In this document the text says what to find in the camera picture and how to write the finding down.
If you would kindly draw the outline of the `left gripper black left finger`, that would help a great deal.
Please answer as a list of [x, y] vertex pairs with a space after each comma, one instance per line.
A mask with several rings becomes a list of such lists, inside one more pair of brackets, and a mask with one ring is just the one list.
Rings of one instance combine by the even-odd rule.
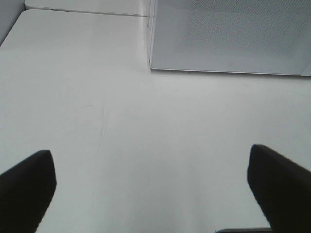
[[34, 233], [56, 190], [52, 153], [40, 150], [0, 175], [0, 231]]

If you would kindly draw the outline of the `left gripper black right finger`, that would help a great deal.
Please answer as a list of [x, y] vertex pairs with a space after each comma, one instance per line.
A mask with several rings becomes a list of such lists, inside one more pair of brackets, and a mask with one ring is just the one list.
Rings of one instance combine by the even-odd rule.
[[275, 233], [311, 231], [311, 172], [265, 145], [253, 145], [247, 181]]

